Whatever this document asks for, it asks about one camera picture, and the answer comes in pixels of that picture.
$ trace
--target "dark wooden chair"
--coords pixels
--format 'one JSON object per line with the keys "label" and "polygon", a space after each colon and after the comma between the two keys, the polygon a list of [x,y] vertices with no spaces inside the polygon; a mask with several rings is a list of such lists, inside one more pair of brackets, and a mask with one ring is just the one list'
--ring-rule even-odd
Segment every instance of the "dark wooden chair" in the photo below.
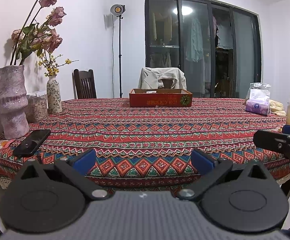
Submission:
{"label": "dark wooden chair", "polygon": [[96,98],[95,82],[93,70],[74,70],[74,81],[77,99]]}

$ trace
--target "black phone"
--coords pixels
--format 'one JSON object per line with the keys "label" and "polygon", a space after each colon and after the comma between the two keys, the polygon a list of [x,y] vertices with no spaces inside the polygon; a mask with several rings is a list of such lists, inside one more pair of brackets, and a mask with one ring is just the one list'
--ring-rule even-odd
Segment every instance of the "black phone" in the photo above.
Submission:
{"label": "black phone", "polygon": [[34,130],[13,150],[13,155],[17,157],[32,157],[50,134],[51,130],[48,129]]}

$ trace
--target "chair with white jacket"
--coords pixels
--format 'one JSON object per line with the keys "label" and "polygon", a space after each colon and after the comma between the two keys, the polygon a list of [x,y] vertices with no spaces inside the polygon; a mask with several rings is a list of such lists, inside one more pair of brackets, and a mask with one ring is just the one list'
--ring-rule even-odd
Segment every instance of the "chair with white jacket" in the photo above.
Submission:
{"label": "chair with white jacket", "polygon": [[138,83],[140,89],[185,89],[186,78],[184,73],[176,67],[168,68],[142,68]]}

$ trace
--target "patterned tablecloth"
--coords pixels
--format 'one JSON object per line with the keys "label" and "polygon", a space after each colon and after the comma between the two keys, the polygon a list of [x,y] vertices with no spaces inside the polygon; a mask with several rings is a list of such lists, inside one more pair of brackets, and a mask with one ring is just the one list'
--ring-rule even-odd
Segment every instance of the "patterned tablecloth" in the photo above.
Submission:
{"label": "patterned tablecloth", "polygon": [[[44,163],[94,148],[97,160],[88,177],[99,185],[177,190],[199,176],[190,161],[194,147],[236,163],[257,156],[276,179],[290,174],[287,159],[252,142],[256,130],[283,126],[285,120],[245,112],[241,99],[197,98],[192,107],[181,108],[131,108],[127,98],[79,99],[64,101],[61,114],[30,124],[30,130],[51,130],[38,150]],[[23,139],[0,149],[3,188],[27,160],[12,155]]]}

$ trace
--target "floral ceramic vase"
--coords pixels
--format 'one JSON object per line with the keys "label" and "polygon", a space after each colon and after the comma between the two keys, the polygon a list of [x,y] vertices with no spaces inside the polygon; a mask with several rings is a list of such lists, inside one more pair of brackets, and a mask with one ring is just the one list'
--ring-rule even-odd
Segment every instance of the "floral ceramic vase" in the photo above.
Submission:
{"label": "floral ceramic vase", "polygon": [[49,76],[46,84],[47,102],[50,114],[58,114],[62,112],[60,85],[56,80],[56,75]]}
{"label": "floral ceramic vase", "polygon": [[27,104],[24,65],[0,68],[0,116],[6,139],[20,138],[28,133],[24,112]]}

